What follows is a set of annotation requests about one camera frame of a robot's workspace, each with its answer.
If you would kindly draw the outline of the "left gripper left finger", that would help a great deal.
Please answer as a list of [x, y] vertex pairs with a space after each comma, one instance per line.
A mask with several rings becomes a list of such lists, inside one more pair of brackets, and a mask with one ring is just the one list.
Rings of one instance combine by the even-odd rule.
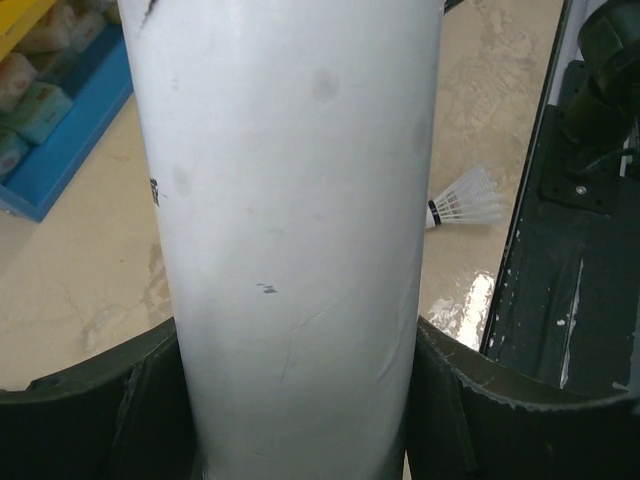
[[1, 393], [4, 479], [189, 479], [195, 457], [172, 319]]

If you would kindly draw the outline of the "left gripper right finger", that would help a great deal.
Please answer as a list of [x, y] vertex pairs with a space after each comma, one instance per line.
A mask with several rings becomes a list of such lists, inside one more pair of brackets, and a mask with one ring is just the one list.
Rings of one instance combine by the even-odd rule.
[[420, 319], [406, 448], [415, 479], [636, 479], [639, 398], [538, 382]]

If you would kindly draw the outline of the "white shuttlecock tube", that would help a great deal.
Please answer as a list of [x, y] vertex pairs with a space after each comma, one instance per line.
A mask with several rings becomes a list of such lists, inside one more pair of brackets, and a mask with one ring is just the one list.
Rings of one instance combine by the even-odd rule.
[[209, 479], [399, 479], [440, 1], [122, 1]]

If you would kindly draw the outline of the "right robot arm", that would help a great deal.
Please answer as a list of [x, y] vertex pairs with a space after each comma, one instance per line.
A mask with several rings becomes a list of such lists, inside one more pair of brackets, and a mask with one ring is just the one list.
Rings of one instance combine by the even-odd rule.
[[639, 3], [607, 1], [582, 25], [577, 44], [580, 83], [559, 115], [577, 149], [622, 145], [639, 117]]

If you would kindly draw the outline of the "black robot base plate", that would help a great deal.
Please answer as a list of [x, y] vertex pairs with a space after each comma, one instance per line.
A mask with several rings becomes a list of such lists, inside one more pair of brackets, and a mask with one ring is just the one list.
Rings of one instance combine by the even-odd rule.
[[594, 398], [639, 393], [639, 117], [605, 151], [571, 146], [559, 121], [580, 83], [579, 31], [605, 2], [563, 5], [481, 345]]

